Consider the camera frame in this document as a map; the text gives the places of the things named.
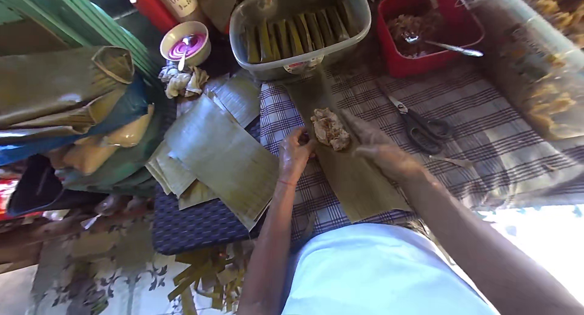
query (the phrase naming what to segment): metal spoon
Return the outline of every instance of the metal spoon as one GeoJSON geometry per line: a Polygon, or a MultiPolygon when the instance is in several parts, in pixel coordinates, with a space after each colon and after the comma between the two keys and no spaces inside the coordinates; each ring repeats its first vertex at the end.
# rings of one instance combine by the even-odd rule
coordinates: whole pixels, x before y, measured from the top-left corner
{"type": "Polygon", "coordinates": [[[186,44],[186,48],[185,51],[183,52],[183,56],[180,58],[179,61],[178,67],[179,71],[182,71],[185,68],[186,51],[189,50],[190,37],[184,37],[182,41],[186,44]]]}
{"type": "Polygon", "coordinates": [[[436,45],[438,47],[442,47],[448,50],[454,50],[457,51],[459,53],[463,53],[464,55],[468,55],[468,56],[475,56],[475,57],[481,57],[483,56],[483,53],[478,51],[478,50],[473,50],[473,49],[466,49],[466,48],[462,48],[462,47],[458,47],[458,46],[453,46],[453,45],[449,45],[449,44],[442,44],[442,43],[437,43],[437,42],[431,42],[429,40],[422,40],[420,38],[420,36],[416,35],[415,33],[412,32],[404,32],[402,34],[402,37],[405,39],[405,41],[409,44],[416,44],[420,41],[423,41],[425,43],[428,44],[433,44],[436,45]]]}

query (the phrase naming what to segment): red container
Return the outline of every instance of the red container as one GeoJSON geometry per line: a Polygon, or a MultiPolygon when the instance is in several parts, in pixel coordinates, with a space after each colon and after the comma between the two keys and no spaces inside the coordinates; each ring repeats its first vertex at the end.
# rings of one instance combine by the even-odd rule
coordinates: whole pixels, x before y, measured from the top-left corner
{"type": "MultiPolygon", "coordinates": [[[[462,4],[462,0],[438,0],[438,10],[444,18],[444,28],[432,41],[469,47],[479,43],[485,29],[478,19],[462,4]]],[[[460,53],[444,50],[416,58],[398,52],[385,22],[401,14],[424,15],[432,7],[430,0],[383,0],[377,8],[377,35],[390,74],[404,78],[446,65],[460,53]]]]}
{"type": "Polygon", "coordinates": [[[146,16],[163,35],[179,24],[160,0],[130,0],[138,12],[146,16]]]}

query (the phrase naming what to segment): plastic container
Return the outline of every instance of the plastic container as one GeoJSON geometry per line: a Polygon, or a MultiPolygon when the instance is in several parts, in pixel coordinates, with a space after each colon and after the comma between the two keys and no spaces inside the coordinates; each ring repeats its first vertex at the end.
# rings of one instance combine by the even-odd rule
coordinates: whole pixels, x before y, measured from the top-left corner
{"type": "MultiPolygon", "coordinates": [[[[463,0],[437,0],[438,10],[444,18],[444,28],[435,42],[472,48],[485,36],[485,30],[478,19],[464,5],[463,0]]],[[[416,58],[405,57],[398,52],[387,20],[397,18],[401,14],[420,16],[431,8],[430,0],[382,0],[377,8],[377,35],[387,63],[389,73],[396,78],[421,74],[443,67],[452,59],[461,56],[451,50],[439,51],[416,58]]]]}
{"type": "Polygon", "coordinates": [[[544,139],[584,136],[584,52],[523,0],[474,0],[484,72],[544,139]]]}
{"type": "Polygon", "coordinates": [[[245,0],[231,15],[229,39],[235,59],[242,68],[258,79],[275,80],[301,74],[314,68],[321,61],[322,65],[329,65],[344,58],[356,43],[367,35],[369,28],[371,28],[371,12],[367,0],[245,0]],[[264,18],[268,22],[289,19],[293,15],[316,11],[335,5],[339,1],[345,2],[347,10],[353,16],[359,31],[357,35],[323,49],[283,60],[260,64],[247,63],[243,38],[244,27],[258,25],[264,18]]]}

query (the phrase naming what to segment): checkered cloth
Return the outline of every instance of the checkered cloth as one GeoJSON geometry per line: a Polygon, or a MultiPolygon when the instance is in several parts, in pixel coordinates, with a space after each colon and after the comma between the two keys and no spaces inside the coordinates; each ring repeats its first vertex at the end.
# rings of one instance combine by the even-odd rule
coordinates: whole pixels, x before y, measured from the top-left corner
{"type": "MultiPolygon", "coordinates": [[[[577,204],[584,200],[584,140],[544,141],[477,69],[460,61],[443,70],[415,78],[383,75],[379,59],[361,60],[350,69],[325,70],[337,107],[378,125],[410,152],[463,204],[474,210],[505,207],[577,204]],[[384,84],[392,95],[425,117],[443,119],[454,128],[442,156],[467,159],[473,169],[431,160],[408,140],[395,106],[377,88],[384,84]]],[[[260,141],[278,155],[282,139],[302,118],[279,85],[264,83],[260,95],[260,141]]],[[[309,160],[294,200],[293,240],[316,213],[314,234],[350,224],[317,160],[309,160]]],[[[415,214],[401,210],[364,222],[395,223],[415,214]]]]}

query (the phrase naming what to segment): pink filling in bowl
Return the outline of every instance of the pink filling in bowl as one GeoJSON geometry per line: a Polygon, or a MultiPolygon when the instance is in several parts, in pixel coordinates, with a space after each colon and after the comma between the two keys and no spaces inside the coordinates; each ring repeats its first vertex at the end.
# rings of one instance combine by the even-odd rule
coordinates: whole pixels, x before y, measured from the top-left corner
{"type": "Polygon", "coordinates": [[[171,49],[168,51],[168,58],[172,60],[179,60],[183,53],[186,52],[185,57],[189,57],[196,53],[205,44],[205,38],[207,35],[204,33],[195,33],[190,36],[190,44],[186,45],[182,42],[182,38],[172,45],[171,49]]]}

